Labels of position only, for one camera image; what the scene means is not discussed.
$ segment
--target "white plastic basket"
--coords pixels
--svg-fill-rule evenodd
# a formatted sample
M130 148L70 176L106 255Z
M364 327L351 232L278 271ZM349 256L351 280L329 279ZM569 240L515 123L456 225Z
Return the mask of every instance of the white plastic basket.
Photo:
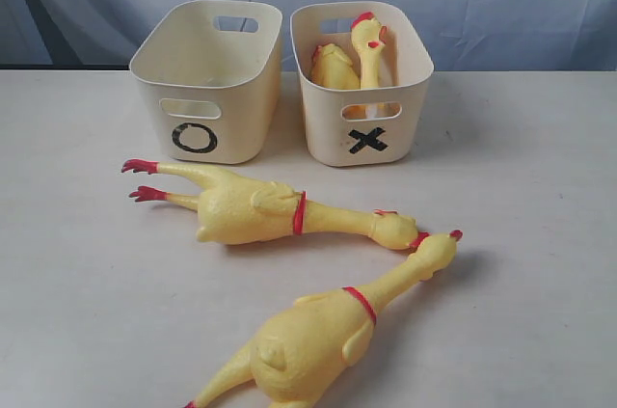
M247 21L256 31L242 30ZM166 154L235 164L261 151L279 98L281 26L270 5L197 0L154 28L129 68Z
M324 33L322 24L353 20L373 12L387 26L382 52L380 87L366 90L332 90L310 81L312 54L318 44L338 44L360 73L360 60L351 44L351 27L341 33ZM412 148L433 62L409 18L398 8L381 2L326 3L303 7L291 16L291 38L298 65L308 150L318 161L335 167L391 162ZM395 107L390 117L350 120L348 106L385 103Z

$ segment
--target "rubber chicken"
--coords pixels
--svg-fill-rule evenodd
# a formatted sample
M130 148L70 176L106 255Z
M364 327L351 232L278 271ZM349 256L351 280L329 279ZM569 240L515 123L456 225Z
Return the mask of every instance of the rubber chicken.
M360 58L360 88L363 90L380 86L379 64L387 30L373 13L361 14L351 25L351 43ZM386 104L369 104L365 106L365 114L371 119L387 117L387 109Z
M310 81L333 90L357 90L360 79L353 64L340 46L334 43L318 45L312 55Z
M198 241L245 244L310 232L347 232L369 237L392 250L417 246L422 233L416 220L395 211L373 213L308 201L306 192L275 181L242 177L209 164L163 163L131 159L122 171L186 177L200 186L198 196L167 193L140 186L135 202L168 201L198 212Z
M414 254L372 283L297 299L267 320L185 408L205 408L252 380L272 399L270 408L311 408L364 355L379 313L446 268L461 236L456 230L424 238Z

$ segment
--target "x symbol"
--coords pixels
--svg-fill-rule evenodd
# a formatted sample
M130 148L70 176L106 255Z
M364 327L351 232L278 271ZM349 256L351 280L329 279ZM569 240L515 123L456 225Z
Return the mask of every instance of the x symbol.
M368 133L367 135L359 132L358 130L351 130L349 132L349 136L351 136L352 138L356 138L358 140L358 143L356 143L356 145L353 146L349 150L349 152L351 152L352 154L355 154L356 152L364 148L366 145L371 146L375 150L384 150L385 148L388 147L388 145L384 143L383 141L379 141L377 139L377 137L384 132L385 130L381 126L378 126L377 128L373 128L372 131Z

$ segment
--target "tabletop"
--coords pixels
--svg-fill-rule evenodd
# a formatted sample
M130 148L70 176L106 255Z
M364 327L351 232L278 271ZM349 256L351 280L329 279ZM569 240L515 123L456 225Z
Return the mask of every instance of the tabletop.
M617 404L615 92L615 72L436 72L412 152L340 169L310 156L283 76L263 151L232 170L464 233L317 406ZM198 188L121 174L169 160L126 71L0 71L0 99L0 406L184 406L296 297L404 258L349 234L200 243L194 212L134 204L140 184Z

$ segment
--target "handle cutout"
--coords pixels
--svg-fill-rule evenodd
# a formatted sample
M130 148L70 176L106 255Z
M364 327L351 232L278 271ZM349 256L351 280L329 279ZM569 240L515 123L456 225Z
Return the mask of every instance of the handle cutout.
M372 102L369 104L350 104L345 106L341 115L349 122L391 119L401 113L400 102Z
M356 20L354 17L342 17L340 19L324 19L319 29L324 35L346 34L351 32L351 24Z
M249 32L254 34L259 30L259 23L252 17L217 15L212 23L215 29L222 32Z
M173 99L164 97L160 101L161 109L167 115L182 119L219 119L221 108L210 101L192 101L189 99Z

